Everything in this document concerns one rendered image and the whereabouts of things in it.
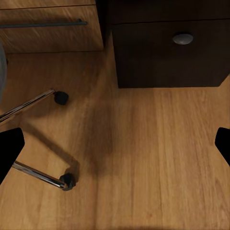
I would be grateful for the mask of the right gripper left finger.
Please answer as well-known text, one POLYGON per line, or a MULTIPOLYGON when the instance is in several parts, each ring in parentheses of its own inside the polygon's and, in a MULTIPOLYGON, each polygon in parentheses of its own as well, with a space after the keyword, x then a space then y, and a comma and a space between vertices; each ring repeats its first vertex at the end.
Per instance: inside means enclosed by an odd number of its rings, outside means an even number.
POLYGON ((0 133, 0 184, 25 145, 21 128, 0 133))

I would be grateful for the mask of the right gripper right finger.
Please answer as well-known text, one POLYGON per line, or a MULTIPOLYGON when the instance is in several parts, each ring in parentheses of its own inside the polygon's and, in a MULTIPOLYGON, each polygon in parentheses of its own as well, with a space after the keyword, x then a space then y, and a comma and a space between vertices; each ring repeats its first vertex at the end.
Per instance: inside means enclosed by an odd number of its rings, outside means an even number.
POLYGON ((220 127, 218 129, 215 145, 224 159, 230 165, 230 129, 220 127))

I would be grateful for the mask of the swivel chair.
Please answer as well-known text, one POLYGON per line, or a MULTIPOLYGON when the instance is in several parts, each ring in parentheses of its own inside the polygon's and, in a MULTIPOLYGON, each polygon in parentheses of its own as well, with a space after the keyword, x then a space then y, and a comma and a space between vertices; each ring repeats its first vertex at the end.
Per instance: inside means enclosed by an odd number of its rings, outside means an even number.
MULTIPOLYGON (((7 80, 7 65, 8 60, 5 57, 3 46, 0 43, 0 103, 4 94, 7 80)), ((0 115, 0 127, 52 94, 54 95, 55 102, 60 105, 65 105, 69 97, 69 95, 65 92, 57 92, 54 88, 48 89, 46 92, 43 92, 36 97, 24 102, 23 104, 11 109, 10 111, 0 115)), ((16 160, 12 167, 40 180, 43 180, 51 185, 54 185, 63 191, 69 191, 76 186, 76 181, 72 173, 67 173, 62 175, 60 179, 57 179, 16 160)))

